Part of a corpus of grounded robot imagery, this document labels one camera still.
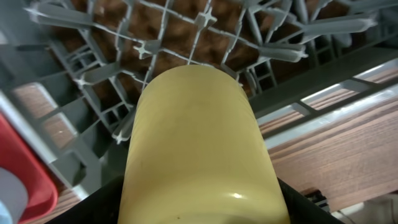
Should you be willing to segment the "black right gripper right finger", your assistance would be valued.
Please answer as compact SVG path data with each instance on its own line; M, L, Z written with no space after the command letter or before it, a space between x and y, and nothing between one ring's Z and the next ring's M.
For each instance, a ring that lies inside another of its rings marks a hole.
M330 212L326 211L327 199L319 192L321 198L317 203L293 189L278 178L284 196L291 224L343 224Z

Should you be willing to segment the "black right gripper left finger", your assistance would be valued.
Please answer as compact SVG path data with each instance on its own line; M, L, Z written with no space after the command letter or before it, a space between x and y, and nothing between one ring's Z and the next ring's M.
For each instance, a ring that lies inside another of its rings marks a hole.
M117 224L124 177L107 183L46 224Z

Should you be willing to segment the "yellow plastic cup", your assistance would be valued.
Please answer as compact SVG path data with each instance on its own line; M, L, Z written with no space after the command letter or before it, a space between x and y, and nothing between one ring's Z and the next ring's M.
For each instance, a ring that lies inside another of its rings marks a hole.
M243 89L204 65L175 67L139 99L119 223L288 223Z

